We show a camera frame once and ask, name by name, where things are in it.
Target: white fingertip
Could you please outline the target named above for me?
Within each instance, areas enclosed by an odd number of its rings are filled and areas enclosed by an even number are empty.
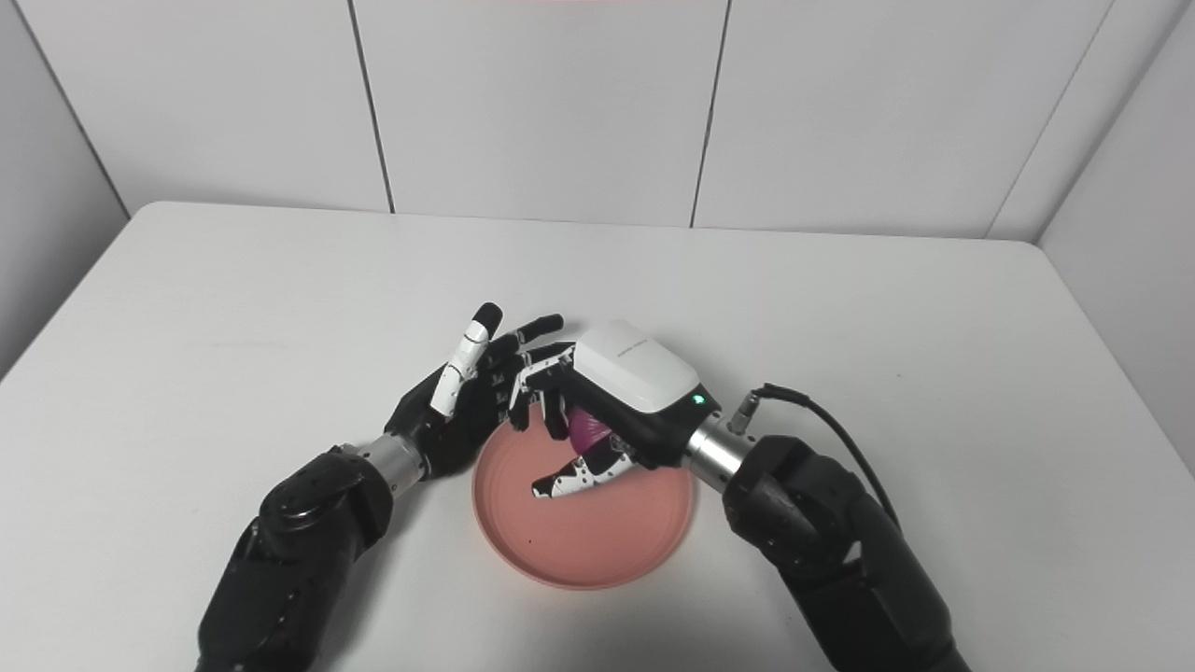
[[[465,328],[465,335],[453,350],[448,364],[445,365],[436,383],[435,391],[431,392],[430,407],[445,417],[452,417],[456,410],[456,396],[461,386],[477,375],[477,362],[485,354],[485,347],[490,344],[490,332],[485,325],[476,319]]]

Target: purple object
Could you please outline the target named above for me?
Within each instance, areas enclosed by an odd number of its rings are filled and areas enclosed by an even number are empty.
[[[598,422],[598,419],[588,413],[578,408],[569,411],[569,442],[572,444],[572,452],[578,456],[584,454],[609,433],[609,427]]]

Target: panel seam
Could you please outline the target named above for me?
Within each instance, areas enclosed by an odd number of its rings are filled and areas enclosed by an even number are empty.
[[[1004,193],[1004,198],[1000,200],[1000,204],[995,208],[995,214],[992,215],[992,221],[988,222],[987,230],[983,231],[983,236],[981,236],[981,238],[987,238],[992,234],[992,230],[995,228],[995,222],[1000,219],[1000,213],[1004,212],[1004,207],[1009,203],[1012,191],[1017,188],[1017,183],[1021,182],[1021,176],[1025,172],[1025,167],[1029,166],[1029,161],[1037,151],[1037,146],[1041,143],[1042,136],[1046,135],[1046,129],[1049,128],[1049,124],[1054,121],[1054,115],[1058,114],[1058,109],[1062,105],[1062,100],[1066,99],[1066,92],[1071,90],[1071,84],[1074,81],[1074,77],[1079,74],[1079,68],[1083,67],[1083,61],[1087,59],[1087,53],[1091,51],[1091,45],[1096,43],[1099,31],[1104,29],[1104,22],[1108,20],[1108,14],[1111,13],[1115,5],[1116,0],[1108,2],[1103,16],[1099,17],[1099,23],[1096,24],[1096,30],[1091,31],[1091,38],[1087,39],[1087,44],[1083,48],[1083,54],[1079,54],[1079,60],[1074,63],[1074,68],[1071,71],[1071,77],[1066,79],[1062,91],[1059,92],[1058,99],[1054,100],[1054,106],[1050,108],[1049,115],[1046,117],[1046,123],[1043,123],[1041,130],[1037,132],[1037,138],[1034,139],[1032,146],[1029,147],[1029,152],[1025,154],[1025,160],[1021,163],[1017,175],[1013,176],[1012,183],[1009,184],[1009,190]]]
[[[381,128],[378,126],[378,109],[374,106],[373,86],[369,84],[369,68],[366,66],[366,50],[361,44],[361,26],[357,23],[357,7],[354,0],[349,5],[349,22],[353,24],[353,42],[357,48],[357,62],[361,65],[361,83],[366,87],[366,104],[369,106],[369,123],[373,126],[374,145],[378,147],[378,165],[381,167],[381,182],[386,187],[386,207],[394,214],[394,193],[390,187],[390,170],[386,167],[386,149],[381,143]]]
[[[66,88],[62,87],[62,81],[59,79],[57,73],[54,72],[54,67],[50,65],[50,59],[45,55],[45,49],[42,49],[42,43],[37,39],[37,35],[33,32],[33,26],[29,24],[29,17],[25,16],[25,12],[20,8],[20,4],[18,4],[17,0],[11,1],[12,7],[17,11],[17,18],[20,20],[22,26],[24,26],[29,38],[33,42],[33,48],[37,49],[37,56],[42,60],[42,65],[45,66],[45,72],[49,73],[50,81],[54,83],[54,88],[57,90],[59,97],[62,98],[62,104],[66,105],[67,112],[71,114],[71,120],[74,122],[75,128],[79,129],[79,135],[82,136],[82,141],[87,146],[87,151],[91,153],[91,158],[96,161],[96,166],[99,169],[100,176],[103,176],[108,188],[112,191],[112,197],[116,198],[116,204],[120,206],[121,212],[124,213],[125,220],[131,219],[129,208],[124,204],[124,198],[121,197],[120,190],[116,189],[116,183],[112,182],[112,176],[108,172],[108,167],[99,158],[99,152],[96,151],[96,143],[91,141],[91,136],[87,135],[87,129],[82,127],[82,121],[79,120],[79,114],[71,103],[71,98],[67,97]]]
[[[727,12],[722,18],[722,37],[718,41],[718,61],[713,66],[713,88],[710,91],[710,111],[705,117],[705,136],[701,139],[701,159],[697,164],[697,187],[693,189],[693,209],[688,215],[688,227],[697,222],[697,202],[701,197],[701,177],[705,173],[705,154],[710,148],[710,130],[713,128],[713,104],[718,98],[718,78],[722,77],[722,55],[727,50],[727,29],[730,26],[730,6],[734,0],[727,0]]]

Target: cable connector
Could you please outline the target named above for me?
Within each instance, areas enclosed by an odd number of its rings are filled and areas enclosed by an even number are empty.
[[[750,424],[752,417],[755,416],[755,409],[759,408],[759,395],[755,392],[747,392],[743,397],[741,404],[739,404],[739,410],[730,417],[727,422],[727,430],[735,436],[742,436],[747,432],[747,426]]]

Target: silver cylindrical joint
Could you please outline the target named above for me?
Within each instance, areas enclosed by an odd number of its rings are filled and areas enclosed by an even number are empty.
[[[730,432],[727,422],[721,413],[701,421],[688,438],[682,460],[690,471],[719,493],[725,491],[727,483],[755,445],[754,440]]]
[[[386,479],[390,494],[394,497],[423,478],[425,471],[419,451],[393,434],[382,434],[368,446],[343,446],[342,450],[372,464]]]

